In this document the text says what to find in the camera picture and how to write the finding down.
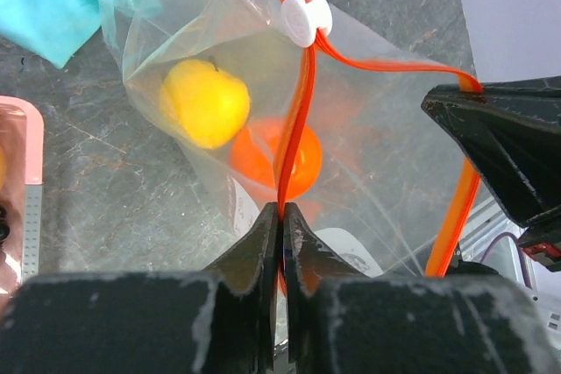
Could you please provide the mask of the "yellow lemon fruit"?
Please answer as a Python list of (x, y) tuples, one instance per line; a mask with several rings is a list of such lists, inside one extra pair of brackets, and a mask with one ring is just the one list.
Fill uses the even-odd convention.
[(183, 60), (168, 72), (160, 110), (196, 146), (226, 145), (244, 126), (251, 109), (248, 87), (205, 60)]

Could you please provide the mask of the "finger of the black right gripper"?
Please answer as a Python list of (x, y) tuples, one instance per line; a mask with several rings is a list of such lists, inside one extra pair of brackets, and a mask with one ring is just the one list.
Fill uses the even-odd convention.
[(560, 215), (560, 79), (434, 87), (422, 110), (459, 146), (502, 210), (529, 227)]

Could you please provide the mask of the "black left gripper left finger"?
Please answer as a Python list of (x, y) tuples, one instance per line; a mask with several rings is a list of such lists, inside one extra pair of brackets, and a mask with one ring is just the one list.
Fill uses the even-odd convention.
[(4, 373), (264, 373), (273, 368), (278, 212), (265, 205), (195, 272), (28, 279), (1, 316)]

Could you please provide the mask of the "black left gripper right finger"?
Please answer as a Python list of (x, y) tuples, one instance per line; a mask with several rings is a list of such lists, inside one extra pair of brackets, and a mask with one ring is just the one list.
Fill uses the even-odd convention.
[(557, 373), (529, 296), (489, 272), (370, 278), (284, 210), (288, 357), (300, 373)]

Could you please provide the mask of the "clear zip top bag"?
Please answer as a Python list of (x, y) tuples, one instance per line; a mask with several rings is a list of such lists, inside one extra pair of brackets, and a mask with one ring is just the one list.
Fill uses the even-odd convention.
[[(392, 45), (327, 0), (102, 0), (103, 38), (131, 105), (181, 146), (231, 225), (294, 203), (313, 232), (363, 271), (443, 276), (479, 176), (422, 112), (455, 67)], [(160, 110), (183, 60), (205, 60), (248, 87), (251, 109), (224, 146), (196, 146)]]

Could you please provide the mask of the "yellow orange peach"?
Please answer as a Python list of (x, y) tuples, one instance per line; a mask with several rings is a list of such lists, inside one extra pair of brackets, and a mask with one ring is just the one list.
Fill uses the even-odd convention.
[(0, 188), (2, 189), (7, 175), (7, 160), (3, 147), (0, 147)]

